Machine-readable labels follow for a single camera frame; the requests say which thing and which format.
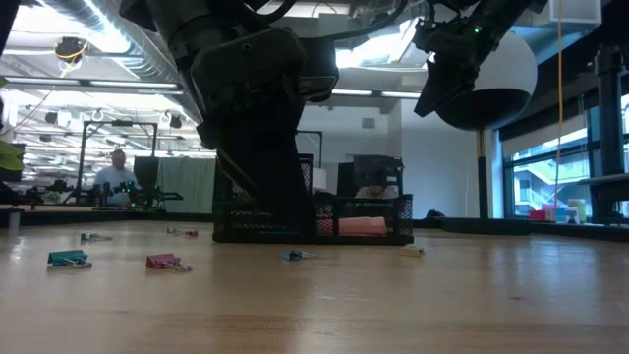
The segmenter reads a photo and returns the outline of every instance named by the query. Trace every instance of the exposed ductwork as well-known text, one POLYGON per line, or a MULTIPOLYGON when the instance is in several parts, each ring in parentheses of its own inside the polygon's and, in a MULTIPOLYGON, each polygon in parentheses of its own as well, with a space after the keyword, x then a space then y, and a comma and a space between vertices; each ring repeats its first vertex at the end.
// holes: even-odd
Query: exposed ductwork
MULTIPOLYGON (((120 0, 39 0, 58 13, 83 24, 94 33, 112 38, 124 38, 130 47, 126 54, 136 56, 116 59, 142 81, 180 83, 174 63, 159 50, 155 43, 138 26, 118 15, 120 0)), ((200 123, 197 107, 187 95, 170 99, 180 104, 185 113, 200 123)))

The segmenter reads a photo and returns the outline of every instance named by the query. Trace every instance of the wooden table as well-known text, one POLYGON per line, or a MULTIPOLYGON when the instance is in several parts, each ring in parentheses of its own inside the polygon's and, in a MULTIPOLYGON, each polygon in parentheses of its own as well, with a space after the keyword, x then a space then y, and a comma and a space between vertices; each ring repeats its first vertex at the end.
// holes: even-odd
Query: wooden table
POLYGON ((0 236, 0 353, 629 353, 629 247, 418 234, 392 247, 215 244, 211 224, 127 221, 0 236), (198 240, 165 234, 196 228, 198 240), (114 241, 81 245, 93 231, 114 241), (83 249, 92 269, 48 271, 83 249), (144 268, 174 252, 188 274, 144 268))

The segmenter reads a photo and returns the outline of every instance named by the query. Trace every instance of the black wire mesh basket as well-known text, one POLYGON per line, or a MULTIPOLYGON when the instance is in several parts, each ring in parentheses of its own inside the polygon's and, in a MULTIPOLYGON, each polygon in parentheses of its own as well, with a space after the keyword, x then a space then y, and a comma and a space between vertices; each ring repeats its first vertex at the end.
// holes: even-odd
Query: black wire mesh basket
MULTIPOLYGON (((312 192, 313 155, 300 154, 306 188, 312 192)), ((292 225, 276 217, 223 173, 216 165, 214 183, 215 242, 406 245, 413 243, 413 198, 393 200, 337 198, 329 193, 314 194, 316 235, 301 235, 292 225), (346 217, 383 217, 384 236, 341 235, 340 222, 346 217)))

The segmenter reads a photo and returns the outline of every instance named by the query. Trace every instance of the person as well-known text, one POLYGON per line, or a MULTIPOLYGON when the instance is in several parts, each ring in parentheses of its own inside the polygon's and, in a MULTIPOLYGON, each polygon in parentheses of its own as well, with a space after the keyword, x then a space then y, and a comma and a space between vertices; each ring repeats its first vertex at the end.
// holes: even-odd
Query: person
MULTIPOLYGON (((111 166, 107 166, 96 174, 96 179, 94 180, 94 187, 102 186, 109 182, 110 188, 113 190, 114 188, 120 187, 122 182, 134 182, 136 184, 136 188, 139 188, 138 179, 134 173, 127 168, 125 168, 125 163, 127 162, 127 156, 125 153, 116 149, 111 154, 111 166)), ((107 200, 111 205, 121 206, 124 205, 129 200, 129 197, 125 193, 115 193, 114 195, 109 197, 107 200)))
POLYGON ((356 194, 359 199, 396 199, 399 197, 397 186, 369 185, 361 188, 356 194))

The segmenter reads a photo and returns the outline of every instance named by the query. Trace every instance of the teal binder clip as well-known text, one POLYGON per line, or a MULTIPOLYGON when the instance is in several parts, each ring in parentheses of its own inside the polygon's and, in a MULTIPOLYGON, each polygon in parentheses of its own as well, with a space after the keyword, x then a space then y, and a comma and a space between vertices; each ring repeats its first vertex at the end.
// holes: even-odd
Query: teal binder clip
POLYGON ((87 261, 87 255, 82 250, 51 252, 48 254, 48 264, 74 268, 91 267, 91 263, 87 261))

